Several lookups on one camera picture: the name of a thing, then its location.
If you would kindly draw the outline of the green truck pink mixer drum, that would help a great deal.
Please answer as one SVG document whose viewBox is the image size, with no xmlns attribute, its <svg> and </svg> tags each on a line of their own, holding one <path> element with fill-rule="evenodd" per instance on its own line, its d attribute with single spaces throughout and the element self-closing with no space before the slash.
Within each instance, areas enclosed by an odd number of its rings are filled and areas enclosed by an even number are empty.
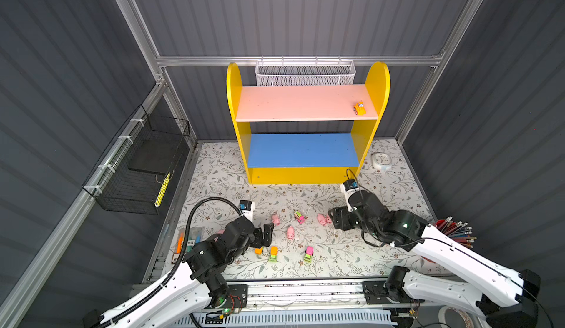
<svg viewBox="0 0 565 328">
<path fill-rule="evenodd" d="M 314 254 L 313 247 L 307 247 L 306 250 L 305 250 L 304 262 L 305 263 L 311 263 L 312 260 L 313 260 L 313 254 Z"/>
</svg>

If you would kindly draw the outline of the pink truck green striped top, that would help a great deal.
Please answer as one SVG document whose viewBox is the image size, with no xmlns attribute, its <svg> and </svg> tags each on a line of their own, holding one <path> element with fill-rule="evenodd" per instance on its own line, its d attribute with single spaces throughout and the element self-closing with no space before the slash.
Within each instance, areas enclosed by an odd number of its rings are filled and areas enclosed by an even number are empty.
<svg viewBox="0 0 565 328">
<path fill-rule="evenodd" d="M 299 224 L 304 224 L 306 221 L 306 217 L 298 210 L 294 212 L 294 217 Z"/>
</svg>

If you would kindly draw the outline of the orange yellow toy car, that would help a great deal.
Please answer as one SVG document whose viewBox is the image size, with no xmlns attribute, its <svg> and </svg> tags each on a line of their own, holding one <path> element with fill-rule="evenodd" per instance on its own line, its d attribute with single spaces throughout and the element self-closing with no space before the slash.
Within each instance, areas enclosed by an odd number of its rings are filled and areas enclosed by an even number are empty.
<svg viewBox="0 0 565 328">
<path fill-rule="evenodd" d="M 356 116 L 364 116 L 366 115 L 366 108 L 362 101 L 356 103 L 353 107 L 353 111 L 355 112 Z"/>
</svg>

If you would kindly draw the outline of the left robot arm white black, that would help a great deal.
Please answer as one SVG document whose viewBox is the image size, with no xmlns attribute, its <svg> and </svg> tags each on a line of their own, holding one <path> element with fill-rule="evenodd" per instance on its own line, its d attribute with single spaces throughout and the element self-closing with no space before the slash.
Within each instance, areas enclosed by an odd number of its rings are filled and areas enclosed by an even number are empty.
<svg viewBox="0 0 565 328">
<path fill-rule="evenodd" d="M 84 327 L 166 327 L 207 307 L 219 307 L 229 293 L 222 273 L 248 248 L 269 247 L 273 223 L 255 227 L 241 216 L 193 245 L 166 276 L 113 309 L 93 310 L 83 318 Z"/>
</svg>

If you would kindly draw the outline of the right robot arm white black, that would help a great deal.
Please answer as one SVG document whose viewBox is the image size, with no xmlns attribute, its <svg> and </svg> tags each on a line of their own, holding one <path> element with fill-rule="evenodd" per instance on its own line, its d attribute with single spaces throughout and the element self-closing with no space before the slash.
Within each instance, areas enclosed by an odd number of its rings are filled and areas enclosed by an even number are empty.
<svg viewBox="0 0 565 328">
<path fill-rule="evenodd" d="M 535 327 L 541 278 L 533 271 L 517 272 L 482 257 L 449 238 L 408 210 L 389 210 L 365 190 L 345 193 L 346 205 L 329 210 L 336 229 L 360 230 L 389 245 L 413 252 L 458 277 L 452 281 L 394 266 L 380 288 L 369 288 L 370 299 L 398 303 L 435 302 L 470 313 L 489 327 Z"/>
</svg>

